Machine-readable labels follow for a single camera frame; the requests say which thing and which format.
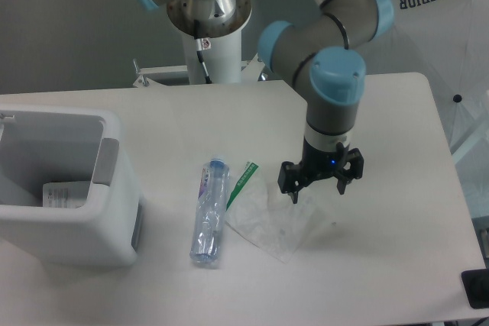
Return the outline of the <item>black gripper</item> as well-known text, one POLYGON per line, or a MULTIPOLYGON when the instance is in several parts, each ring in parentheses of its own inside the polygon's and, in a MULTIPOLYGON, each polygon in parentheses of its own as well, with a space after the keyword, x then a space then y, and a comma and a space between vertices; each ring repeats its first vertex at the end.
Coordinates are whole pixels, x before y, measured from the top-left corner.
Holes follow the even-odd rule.
POLYGON ((299 191, 311 182, 335 177, 337 190, 344 195, 347 185, 361 179, 363 172, 364 157, 358 148, 348 152, 348 145, 337 143, 331 151, 318 150, 304 137, 300 163, 282 162, 277 183, 280 191, 296 204, 299 191))

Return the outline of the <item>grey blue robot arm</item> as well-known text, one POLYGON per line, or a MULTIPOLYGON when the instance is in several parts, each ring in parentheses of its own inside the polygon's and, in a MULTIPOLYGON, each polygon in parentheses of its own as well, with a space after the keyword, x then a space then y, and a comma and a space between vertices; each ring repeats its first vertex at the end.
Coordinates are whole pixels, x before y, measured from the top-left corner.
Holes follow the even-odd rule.
MULTIPOLYGON (((351 148, 351 133, 364 93, 366 66, 356 52, 393 24, 391 0, 314 0, 319 19, 298 28, 275 21, 261 33, 257 56, 307 104, 303 153, 285 161, 280 191, 297 200, 301 189, 335 178, 337 189, 363 174, 364 159, 351 148)), ((251 0, 140 0, 165 7, 180 32, 192 84, 241 80, 241 30, 251 17, 251 0)))

